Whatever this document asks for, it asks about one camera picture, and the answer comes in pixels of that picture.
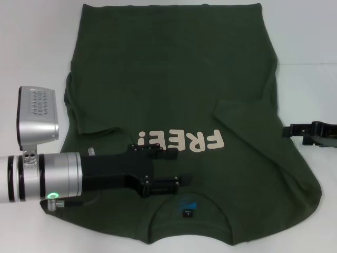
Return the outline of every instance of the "led indicator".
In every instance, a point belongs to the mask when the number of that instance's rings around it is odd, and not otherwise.
[[[47,198],[49,199],[56,199],[58,197],[58,193],[56,192],[52,192],[52,193],[49,193]]]

